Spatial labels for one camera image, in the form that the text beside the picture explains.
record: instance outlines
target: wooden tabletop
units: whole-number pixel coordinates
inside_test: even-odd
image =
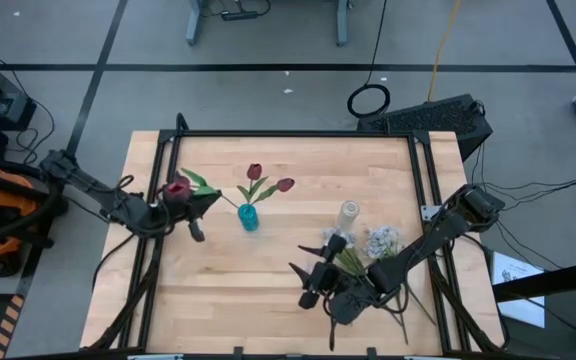
[[[134,175],[135,181],[127,190],[147,190],[157,135],[133,133],[124,175]],[[441,194],[447,198],[466,183],[459,149],[454,133],[431,133],[431,141]],[[431,203],[421,147],[418,153]],[[321,246],[322,229],[333,226],[345,200],[355,200],[361,207],[353,228],[359,247],[367,240],[365,230],[381,225],[400,229],[406,244],[421,235],[406,140],[182,139],[179,166],[201,174],[236,203],[244,201],[236,186],[248,184],[246,170],[253,162],[263,165],[264,175],[270,176],[268,184],[292,177],[295,187],[258,204],[256,232],[244,231],[236,209],[219,200],[202,222],[206,242],[193,241],[186,226],[177,226],[166,237],[148,351],[214,354],[232,353],[233,347],[243,346],[246,354],[359,355],[375,347],[380,355],[441,354],[437,328],[414,301],[403,315],[408,344],[390,314],[369,308],[351,326],[337,326],[336,348],[331,353],[329,318],[320,304],[311,310],[297,305],[301,282],[288,266],[293,262],[309,268],[319,260],[297,245]],[[128,235],[122,227],[111,225],[104,253]],[[100,271],[82,346],[96,340],[123,306],[136,243],[113,255]],[[464,305],[500,345],[503,335],[481,250],[458,239],[453,255]],[[412,269],[409,283],[434,317],[425,262]],[[458,348],[454,315],[447,302],[446,308],[452,346]],[[131,344],[136,343],[141,314],[139,308]]]

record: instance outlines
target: blue vase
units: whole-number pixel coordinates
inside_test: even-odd
[[[257,209],[254,205],[244,204],[237,211],[241,225],[246,231],[255,231],[259,227],[259,218],[257,218]]]

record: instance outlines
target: gray floor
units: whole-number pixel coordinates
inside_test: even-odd
[[[0,57],[11,63],[95,63],[117,0],[0,1]],[[255,1],[249,0],[252,8]],[[273,0],[257,21],[204,19],[195,47],[183,40],[189,6],[178,0],[130,0],[111,63],[368,63],[381,2],[356,1],[349,44],[337,48],[335,2]],[[557,0],[576,41],[576,1]],[[431,64],[451,1],[389,1],[378,63]],[[464,1],[442,57],[447,64],[574,65],[546,1]],[[157,73],[103,75],[77,153],[80,164],[108,183],[120,175],[130,133],[172,127],[183,112],[194,129],[352,129],[348,95],[364,72]],[[40,149],[65,147],[92,73],[20,72],[28,92],[55,115],[56,132]],[[392,93],[391,109],[425,100],[430,73],[376,73]],[[570,99],[576,74],[441,73],[435,98],[471,93],[482,100],[495,133],[485,151],[485,176],[498,185],[576,178],[576,118]],[[365,96],[359,106],[378,100]],[[45,133],[41,110],[32,125]],[[468,174],[474,159],[466,162]],[[81,195],[73,193],[94,208]],[[524,244],[556,263],[576,264],[576,187],[522,205],[502,220]],[[77,208],[53,226],[53,249],[41,257],[9,355],[76,350],[90,301],[90,281],[106,227]],[[518,257],[491,230],[484,243]],[[538,266],[552,265],[522,253]],[[0,280],[14,291],[17,278]],[[576,294],[548,306],[576,323]],[[547,318],[547,329],[512,323],[517,351],[576,358],[576,334]]]

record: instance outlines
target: black floor stripe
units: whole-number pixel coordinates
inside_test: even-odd
[[[564,42],[568,47],[568,51],[572,56],[572,59],[575,61],[576,65],[576,44],[575,40],[572,38],[572,34],[570,34],[570,30],[568,29],[568,25],[566,25],[566,21],[564,20],[563,15],[561,15],[561,11],[559,11],[559,6],[555,0],[546,0],[548,3],[548,7],[550,8],[550,12],[552,16],[555,18],[555,22],[557,23],[557,27],[559,28],[559,32],[561,36],[564,38]]]
[[[17,290],[15,294],[21,295],[24,299],[28,297],[28,292],[30,291],[30,285],[32,285],[32,279],[35,276],[35,271],[37,270],[37,265],[39,265],[39,259],[41,258],[41,253],[43,249],[38,246],[33,246],[30,249],[30,254],[26,259],[26,264],[21,272],[21,278],[17,283]]]
[[[84,96],[84,101],[79,110],[79,115],[77,116],[77,122],[75,123],[70,135],[70,141],[68,141],[68,146],[66,147],[66,151],[70,154],[75,154],[79,142],[81,141],[81,136],[83,135],[84,127],[86,126],[88,115],[90,114],[90,109],[92,108],[95,95],[97,94],[97,89],[99,88],[99,83],[101,82],[101,77],[104,73],[104,65],[108,62],[108,57],[110,56],[112,45],[115,42],[115,37],[117,36],[119,24],[121,24],[121,18],[124,16],[127,3],[128,0],[119,0],[119,3],[117,4],[117,10],[115,10],[115,15],[112,18],[110,30],[108,30],[108,34],[106,35],[104,46],[101,49],[99,60],[97,60],[97,65],[95,66],[95,72],[92,75],[92,80],[90,80],[90,85],[88,86],[88,90]]]
[[[432,64],[375,64],[374,71],[431,72]],[[0,71],[369,71],[370,64],[0,64]],[[440,72],[576,73],[576,65],[440,65]]]

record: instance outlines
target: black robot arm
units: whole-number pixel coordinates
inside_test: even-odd
[[[72,185],[101,205],[101,215],[109,221],[125,225],[141,237],[164,234],[180,221],[188,221],[193,238],[203,241],[196,220],[201,218],[221,193],[182,196],[180,184],[167,184],[158,192],[158,201],[149,204],[141,193],[128,193],[122,188],[132,177],[124,177],[109,187],[81,170],[77,160],[64,150],[50,151],[39,168],[48,182]]]
[[[347,325],[367,307],[386,305],[405,283],[408,271],[443,245],[466,232],[490,228],[503,207],[502,201],[479,187],[464,185],[438,209],[424,235],[396,256],[372,263],[363,276],[350,275],[332,263],[345,247],[343,238],[333,236],[329,246],[323,248],[333,254],[328,254],[325,262],[315,264],[311,274],[291,264],[306,290],[299,304],[312,308],[323,295],[329,300],[327,311],[333,321]]]

